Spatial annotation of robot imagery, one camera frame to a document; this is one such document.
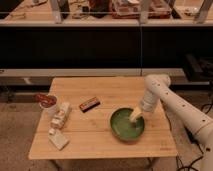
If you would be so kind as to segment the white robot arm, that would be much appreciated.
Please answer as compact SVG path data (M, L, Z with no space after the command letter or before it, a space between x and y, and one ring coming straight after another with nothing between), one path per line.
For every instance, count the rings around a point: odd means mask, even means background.
M175 94L169 88L171 80L168 75L147 75L144 84L145 91L139 110L130 115L130 121L135 122L144 112L153 113L158 100L163 101L204 146L200 171L213 171L213 119Z

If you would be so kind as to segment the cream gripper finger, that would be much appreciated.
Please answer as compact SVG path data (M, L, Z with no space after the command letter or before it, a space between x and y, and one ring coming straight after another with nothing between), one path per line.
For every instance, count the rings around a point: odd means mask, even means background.
M129 116L129 120L131 122L136 122L138 118L140 118L142 116L142 113L141 112L132 112L131 115Z

